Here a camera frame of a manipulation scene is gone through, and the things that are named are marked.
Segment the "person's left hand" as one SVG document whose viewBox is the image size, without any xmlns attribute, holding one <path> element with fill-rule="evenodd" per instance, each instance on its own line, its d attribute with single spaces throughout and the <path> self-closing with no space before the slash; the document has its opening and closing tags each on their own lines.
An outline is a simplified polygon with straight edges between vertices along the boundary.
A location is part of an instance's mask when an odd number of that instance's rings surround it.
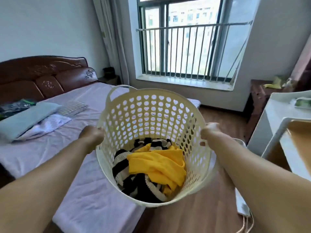
<svg viewBox="0 0 311 233">
<path fill-rule="evenodd" d="M 86 154 L 90 154 L 104 140 L 104 129 L 88 125 L 80 133 L 78 141 L 83 144 Z"/>
</svg>

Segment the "person's right forearm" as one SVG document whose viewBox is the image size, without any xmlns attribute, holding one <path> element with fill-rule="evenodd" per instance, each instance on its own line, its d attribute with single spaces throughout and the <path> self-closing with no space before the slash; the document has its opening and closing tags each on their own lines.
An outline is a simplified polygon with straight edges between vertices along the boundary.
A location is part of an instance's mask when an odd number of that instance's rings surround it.
<svg viewBox="0 0 311 233">
<path fill-rule="evenodd" d="M 291 173 L 222 133 L 212 148 L 262 233 L 311 233 L 311 181 Z"/>
</svg>

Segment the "black and white striped garment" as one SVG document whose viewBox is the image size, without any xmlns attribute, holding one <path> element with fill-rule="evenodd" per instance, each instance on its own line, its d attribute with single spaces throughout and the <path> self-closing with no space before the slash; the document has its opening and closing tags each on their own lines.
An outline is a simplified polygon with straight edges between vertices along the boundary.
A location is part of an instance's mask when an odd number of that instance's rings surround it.
<svg viewBox="0 0 311 233">
<path fill-rule="evenodd" d="M 166 185 L 152 182 L 145 173 L 130 174 L 127 156 L 138 151 L 151 153 L 151 151 L 168 150 L 172 146 L 170 139 L 146 138 L 135 140 L 131 151 L 120 149 L 115 153 L 113 161 L 113 176 L 119 189 L 126 195 L 146 203 L 163 203 L 168 197 L 163 193 Z"/>
</svg>

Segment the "yellow garment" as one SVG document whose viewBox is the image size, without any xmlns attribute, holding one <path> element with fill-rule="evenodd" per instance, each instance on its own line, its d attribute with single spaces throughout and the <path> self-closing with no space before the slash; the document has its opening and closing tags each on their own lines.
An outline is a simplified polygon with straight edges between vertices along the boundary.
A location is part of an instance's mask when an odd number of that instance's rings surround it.
<svg viewBox="0 0 311 233">
<path fill-rule="evenodd" d="M 166 150 L 147 150 L 151 143 L 127 155 L 130 174 L 146 174 L 149 179 L 161 185 L 165 196 L 182 187 L 186 179 L 186 163 L 183 151 L 174 145 Z"/>
</svg>

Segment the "dark patterned pillow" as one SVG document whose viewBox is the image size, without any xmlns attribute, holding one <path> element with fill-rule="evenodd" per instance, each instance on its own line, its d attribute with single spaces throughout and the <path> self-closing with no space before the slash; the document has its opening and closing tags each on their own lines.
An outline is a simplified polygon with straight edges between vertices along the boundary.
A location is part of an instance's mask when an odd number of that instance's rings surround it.
<svg viewBox="0 0 311 233">
<path fill-rule="evenodd" d="M 0 105 L 0 121 L 11 117 L 15 114 L 18 114 L 22 111 L 29 109 L 32 106 L 35 106 L 37 101 L 32 99 L 21 99 L 12 103 L 5 103 Z"/>
</svg>

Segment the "white power strip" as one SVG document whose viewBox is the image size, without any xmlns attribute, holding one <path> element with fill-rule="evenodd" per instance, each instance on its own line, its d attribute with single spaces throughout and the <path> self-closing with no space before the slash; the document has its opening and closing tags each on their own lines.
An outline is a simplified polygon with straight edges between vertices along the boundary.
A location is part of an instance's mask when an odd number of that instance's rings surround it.
<svg viewBox="0 0 311 233">
<path fill-rule="evenodd" d="M 235 199 L 237 213 L 244 217 L 251 217 L 250 209 L 237 188 L 235 188 Z"/>
</svg>

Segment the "cream plastic laundry basket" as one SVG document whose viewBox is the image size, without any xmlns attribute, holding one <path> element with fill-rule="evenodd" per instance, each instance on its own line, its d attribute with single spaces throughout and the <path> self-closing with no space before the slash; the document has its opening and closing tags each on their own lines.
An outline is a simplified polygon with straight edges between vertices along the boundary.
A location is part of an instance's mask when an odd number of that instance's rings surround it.
<svg viewBox="0 0 311 233">
<path fill-rule="evenodd" d="M 219 165 L 208 147 L 200 146 L 204 118 L 192 102 L 172 91 L 135 89 L 128 85 L 114 86 L 108 92 L 105 108 L 97 127 L 105 131 L 103 142 L 96 147 L 102 172 L 111 185 L 133 203 L 147 208 L 175 203 L 199 192 L 214 178 Z M 113 176 L 113 161 L 120 149 L 134 148 L 137 139 L 169 139 L 182 150 L 187 176 L 172 198 L 164 203 L 146 203 L 122 193 Z"/>
</svg>

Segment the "window with dark frame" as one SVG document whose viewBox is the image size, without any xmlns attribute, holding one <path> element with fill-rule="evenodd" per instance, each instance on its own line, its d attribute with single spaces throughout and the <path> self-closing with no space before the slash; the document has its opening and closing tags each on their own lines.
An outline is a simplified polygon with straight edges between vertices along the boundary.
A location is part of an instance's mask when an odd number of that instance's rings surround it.
<svg viewBox="0 0 311 233">
<path fill-rule="evenodd" d="M 235 83 L 259 0 L 137 0 L 142 73 Z"/>
</svg>

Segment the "person's right hand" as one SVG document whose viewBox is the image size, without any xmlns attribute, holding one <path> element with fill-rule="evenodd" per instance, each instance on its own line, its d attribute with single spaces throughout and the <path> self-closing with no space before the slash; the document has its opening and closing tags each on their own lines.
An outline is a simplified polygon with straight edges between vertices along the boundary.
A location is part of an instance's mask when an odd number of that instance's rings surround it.
<svg viewBox="0 0 311 233">
<path fill-rule="evenodd" d="M 210 148 L 218 143 L 219 137 L 222 135 L 220 124 L 217 122 L 206 123 L 205 127 L 200 132 L 201 139 L 206 141 Z"/>
</svg>

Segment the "bed with lilac sheet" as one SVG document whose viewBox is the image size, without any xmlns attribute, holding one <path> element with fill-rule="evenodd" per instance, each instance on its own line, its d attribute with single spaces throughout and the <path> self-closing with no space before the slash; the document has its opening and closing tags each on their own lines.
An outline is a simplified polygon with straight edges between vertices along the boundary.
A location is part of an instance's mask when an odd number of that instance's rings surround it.
<svg viewBox="0 0 311 233">
<path fill-rule="evenodd" d="M 0 144 L 0 164 L 17 179 L 52 158 L 76 140 L 85 126 L 96 125 L 113 87 L 94 83 L 46 100 L 59 105 L 78 101 L 88 108 L 52 133 Z M 132 233 L 144 210 L 114 189 L 93 151 L 84 158 L 52 221 L 63 233 Z"/>
</svg>

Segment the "white lilac crumpled cloth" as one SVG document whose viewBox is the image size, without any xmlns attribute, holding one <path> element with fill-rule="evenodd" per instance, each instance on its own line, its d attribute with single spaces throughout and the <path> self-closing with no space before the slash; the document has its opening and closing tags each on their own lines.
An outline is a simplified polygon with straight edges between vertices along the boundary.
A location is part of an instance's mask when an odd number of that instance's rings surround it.
<svg viewBox="0 0 311 233">
<path fill-rule="evenodd" d="M 26 141 L 42 137 L 46 134 L 52 133 L 71 120 L 72 118 L 60 114 L 49 115 L 23 133 L 21 136 L 14 139 L 14 141 Z"/>
</svg>

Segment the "green and white packet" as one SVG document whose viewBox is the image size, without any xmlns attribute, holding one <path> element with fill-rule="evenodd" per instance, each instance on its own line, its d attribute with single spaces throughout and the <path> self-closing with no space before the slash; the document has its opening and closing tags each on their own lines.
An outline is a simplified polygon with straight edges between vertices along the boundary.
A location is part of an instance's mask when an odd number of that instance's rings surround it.
<svg viewBox="0 0 311 233">
<path fill-rule="evenodd" d="M 299 109 L 310 109 L 311 110 L 311 98 L 300 97 L 295 99 L 294 107 Z"/>
</svg>

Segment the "light blue pillow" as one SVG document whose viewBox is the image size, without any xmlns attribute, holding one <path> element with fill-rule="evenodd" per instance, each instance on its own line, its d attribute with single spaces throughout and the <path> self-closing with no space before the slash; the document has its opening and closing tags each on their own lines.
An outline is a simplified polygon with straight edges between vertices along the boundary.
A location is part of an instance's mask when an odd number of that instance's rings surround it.
<svg viewBox="0 0 311 233">
<path fill-rule="evenodd" d="M 52 102 L 39 102 L 35 106 L 0 121 L 0 140 L 13 142 L 27 130 L 51 114 L 56 113 L 61 105 Z"/>
</svg>

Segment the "white plastic table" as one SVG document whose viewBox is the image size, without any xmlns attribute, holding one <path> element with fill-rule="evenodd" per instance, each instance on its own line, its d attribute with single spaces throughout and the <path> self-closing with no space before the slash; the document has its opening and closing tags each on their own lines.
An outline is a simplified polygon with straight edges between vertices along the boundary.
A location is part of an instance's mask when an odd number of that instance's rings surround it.
<svg viewBox="0 0 311 233">
<path fill-rule="evenodd" d="M 291 121 L 311 122 L 311 110 L 295 108 L 294 99 L 311 98 L 311 90 L 294 93 L 272 93 L 247 144 L 254 154 L 267 159 L 273 147 L 279 142 L 291 171 L 309 181 L 311 173 L 307 170 L 298 149 L 287 132 Z"/>
</svg>

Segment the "brown carved wooden headboard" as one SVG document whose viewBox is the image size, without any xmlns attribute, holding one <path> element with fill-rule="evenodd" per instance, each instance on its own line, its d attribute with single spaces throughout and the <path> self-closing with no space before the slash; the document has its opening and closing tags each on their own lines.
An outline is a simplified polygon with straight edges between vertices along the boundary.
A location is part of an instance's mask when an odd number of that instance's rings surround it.
<svg viewBox="0 0 311 233">
<path fill-rule="evenodd" d="M 84 57 L 38 55 L 0 62 L 0 105 L 46 99 L 97 83 Z"/>
</svg>

